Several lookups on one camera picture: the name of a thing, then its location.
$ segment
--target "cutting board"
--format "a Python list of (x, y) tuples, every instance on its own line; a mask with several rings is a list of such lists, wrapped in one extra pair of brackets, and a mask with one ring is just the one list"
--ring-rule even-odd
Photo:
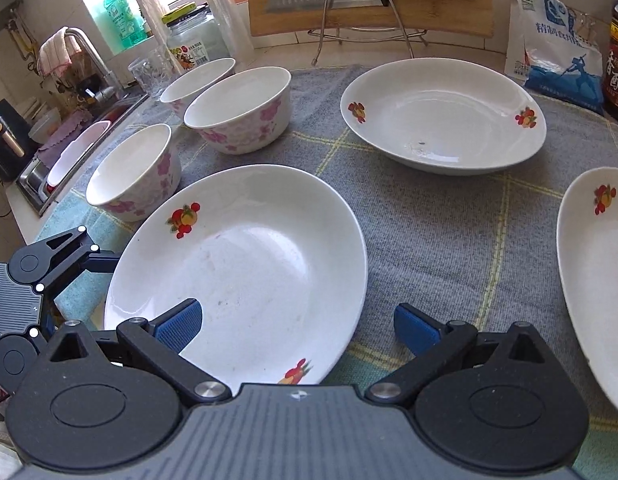
[[(492, 0), (393, 0), (404, 26), (462, 32), (491, 37), (494, 34)], [(322, 10), (267, 13), (268, 0), (249, 0), (252, 36), (320, 29)], [(327, 28), (395, 27), (391, 7), (330, 9)]]

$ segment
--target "pink cloth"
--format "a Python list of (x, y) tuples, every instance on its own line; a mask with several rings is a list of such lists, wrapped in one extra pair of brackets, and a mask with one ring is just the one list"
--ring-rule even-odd
[(38, 150), (37, 158), (49, 169), (53, 168), (64, 149), (80, 136), (92, 120), (93, 116), (87, 110), (80, 108), (74, 111)]
[(82, 52), (75, 38), (66, 35), (67, 28), (58, 30), (40, 48), (38, 70), (44, 77), (52, 72), (56, 77), (62, 77), (71, 66), (71, 57)]

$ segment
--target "teal fabric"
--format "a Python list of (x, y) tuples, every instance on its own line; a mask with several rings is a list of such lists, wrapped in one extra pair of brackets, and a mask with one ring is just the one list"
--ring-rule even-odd
[[(556, 219), (563, 193), (583, 171), (618, 168), (618, 126), (537, 96), (548, 132), (536, 156), (485, 176), (423, 173), (383, 156), (346, 127), (340, 97), (365, 70), (294, 72), (291, 124), (278, 140), (255, 153), (223, 155), (188, 128), (178, 128), (180, 187), (220, 170), (262, 162), (294, 166), (325, 180), (356, 214), (369, 255), (360, 322), (325, 382), (354, 383), (362, 391), (411, 358), (393, 334), (393, 310), (402, 301), (443, 322), (466, 319), (480, 330), (503, 331), (515, 320), (528, 320), (590, 409), (591, 431), (576, 470), (591, 480), (618, 480), (618, 412), (580, 350), (556, 260)], [(130, 126), (116, 142), (143, 124), (164, 121), (174, 123), (175, 117), (153, 105), (139, 119), (142, 124)], [(41, 237), (84, 224), (102, 248), (124, 248), (137, 225), (121, 224), (84, 202), (96, 165), (54, 210)], [(106, 276), (81, 276), (58, 298), (58, 307), (66, 317), (86, 319), (107, 285)]]

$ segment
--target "clear glass cup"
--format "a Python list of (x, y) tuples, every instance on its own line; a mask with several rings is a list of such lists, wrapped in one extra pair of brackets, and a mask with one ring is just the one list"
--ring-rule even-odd
[(154, 101), (159, 101), (167, 86), (179, 77), (171, 62), (171, 56), (162, 47), (132, 62), (129, 72)]

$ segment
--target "purple cloth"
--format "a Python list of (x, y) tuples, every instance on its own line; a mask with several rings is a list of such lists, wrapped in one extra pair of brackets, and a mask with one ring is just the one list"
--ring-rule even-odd
[(80, 108), (74, 111), (38, 150), (37, 158), (49, 169), (53, 168), (64, 149), (78, 138), (92, 120), (93, 116), (87, 110)]

